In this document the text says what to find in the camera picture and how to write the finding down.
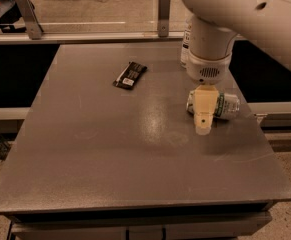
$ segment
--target metal bracket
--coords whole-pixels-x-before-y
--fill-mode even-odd
[[[42,29],[38,24],[34,13],[33,4],[30,0],[15,0],[25,22],[27,34],[30,39],[40,39]]]
[[[171,0],[158,0],[158,35],[167,37],[169,34],[169,15]]]

